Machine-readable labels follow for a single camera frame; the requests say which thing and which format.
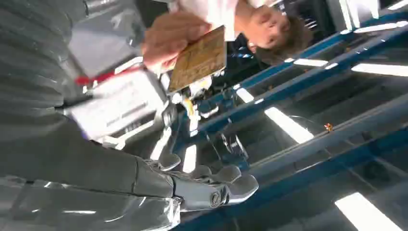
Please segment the person's left hand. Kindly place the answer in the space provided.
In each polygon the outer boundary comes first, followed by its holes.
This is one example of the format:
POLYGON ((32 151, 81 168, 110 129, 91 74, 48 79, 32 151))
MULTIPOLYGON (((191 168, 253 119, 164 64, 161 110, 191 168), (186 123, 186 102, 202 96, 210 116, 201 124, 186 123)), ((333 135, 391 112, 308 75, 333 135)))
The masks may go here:
POLYGON ((174 67, 178 55, 211 30, 211 25, 189 12, 165 13, 145 31, 141 46, 143 63, 154 73, 174 67))

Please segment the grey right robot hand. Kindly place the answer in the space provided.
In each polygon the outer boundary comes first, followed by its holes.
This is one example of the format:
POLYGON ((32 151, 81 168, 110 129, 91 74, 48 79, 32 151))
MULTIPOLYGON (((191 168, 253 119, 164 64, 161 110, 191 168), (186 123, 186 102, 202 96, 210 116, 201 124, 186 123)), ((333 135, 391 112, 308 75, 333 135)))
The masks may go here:
POLYGON ((183 212, 239 204, 258 187, 234 166, 163 171, 84 139, 62 115, 0 117, 3 231, 167 231, 183 212))

